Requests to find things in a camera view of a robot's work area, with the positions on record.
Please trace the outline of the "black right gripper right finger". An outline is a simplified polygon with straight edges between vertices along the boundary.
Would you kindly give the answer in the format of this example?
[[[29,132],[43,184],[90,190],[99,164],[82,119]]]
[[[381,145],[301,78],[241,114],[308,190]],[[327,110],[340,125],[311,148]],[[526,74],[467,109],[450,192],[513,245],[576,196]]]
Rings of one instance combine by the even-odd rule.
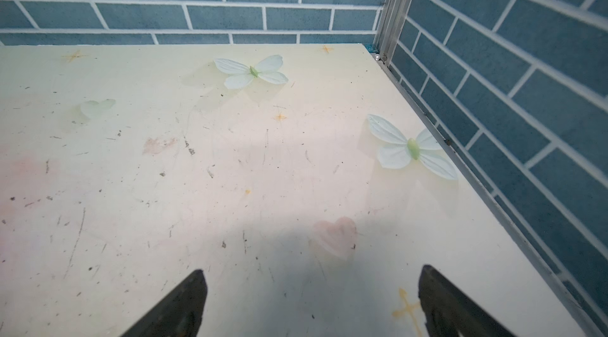
[[[422,267],[418,283],[430,337],[514,337],[435,267]]]

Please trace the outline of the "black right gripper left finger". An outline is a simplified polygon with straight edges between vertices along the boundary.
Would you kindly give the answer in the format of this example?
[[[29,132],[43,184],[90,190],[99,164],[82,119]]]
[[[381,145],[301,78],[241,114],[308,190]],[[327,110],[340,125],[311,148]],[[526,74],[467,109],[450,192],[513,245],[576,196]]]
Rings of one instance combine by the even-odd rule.
[[[122,336],[197,336],[206,299],[204,272],[194,270]]]

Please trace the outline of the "aluminium right corner post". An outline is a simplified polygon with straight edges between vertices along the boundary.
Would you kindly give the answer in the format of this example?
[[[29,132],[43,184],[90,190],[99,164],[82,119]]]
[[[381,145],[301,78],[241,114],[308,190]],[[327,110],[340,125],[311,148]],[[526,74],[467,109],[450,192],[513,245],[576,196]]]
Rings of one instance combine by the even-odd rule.
[[[402,34],[412,0],[385,0],[373,46],[378,60],[388,66]]]

